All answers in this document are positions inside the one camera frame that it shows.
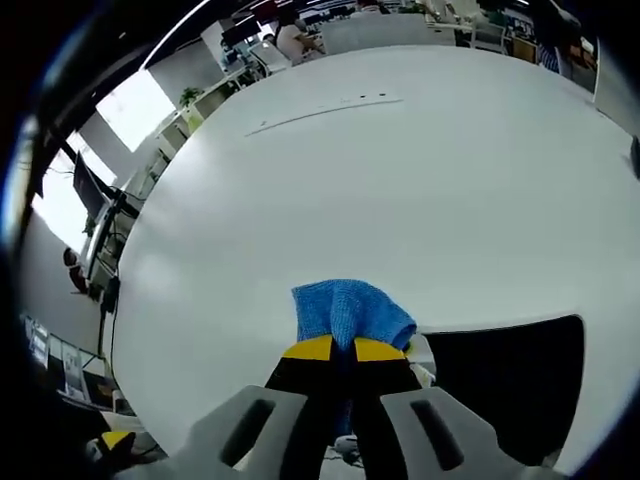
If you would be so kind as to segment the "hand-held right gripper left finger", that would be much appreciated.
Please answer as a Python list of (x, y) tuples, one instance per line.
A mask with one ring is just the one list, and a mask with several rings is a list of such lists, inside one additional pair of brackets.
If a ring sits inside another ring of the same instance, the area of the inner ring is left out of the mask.
[(331, 336), (296, 343), (265, 386), (247, 386), (196, 422), (179, 452), (119, 479), (316, 479), (339, 415)]

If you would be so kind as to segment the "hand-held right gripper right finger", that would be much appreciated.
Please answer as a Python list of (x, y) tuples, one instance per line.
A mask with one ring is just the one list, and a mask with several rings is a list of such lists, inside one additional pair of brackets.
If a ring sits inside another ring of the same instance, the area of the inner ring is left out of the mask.
[(405, 354), (354, 340), (352, 425), (369, 479), (563, 479), (499, 446), (494, 428), (439, 387), (423, 388)]

